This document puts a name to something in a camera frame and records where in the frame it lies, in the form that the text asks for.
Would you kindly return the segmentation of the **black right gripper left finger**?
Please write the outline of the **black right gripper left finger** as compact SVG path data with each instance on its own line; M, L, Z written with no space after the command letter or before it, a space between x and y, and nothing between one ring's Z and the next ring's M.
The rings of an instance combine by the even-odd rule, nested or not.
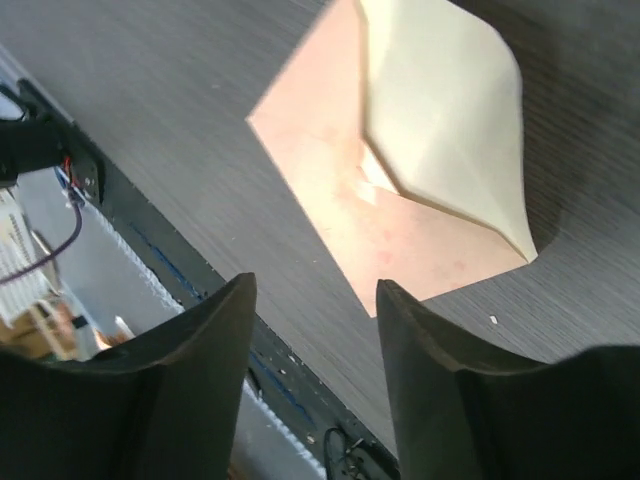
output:
M1 354L5 479L223 479L255 322L242 273L85 361Z

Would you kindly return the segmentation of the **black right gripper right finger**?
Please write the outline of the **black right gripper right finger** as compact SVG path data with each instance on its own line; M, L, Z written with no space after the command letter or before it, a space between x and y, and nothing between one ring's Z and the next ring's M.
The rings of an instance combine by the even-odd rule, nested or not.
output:
M381 280L376 308L405 479L635 479L639 350L545 364L509 352Z

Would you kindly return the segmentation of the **pink envelope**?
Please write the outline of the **pink envelope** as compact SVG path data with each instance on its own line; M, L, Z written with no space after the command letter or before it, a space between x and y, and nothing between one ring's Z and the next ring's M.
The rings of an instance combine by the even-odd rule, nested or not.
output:
M452 2L329 2L247 121L369 314L537 258L520 69Z

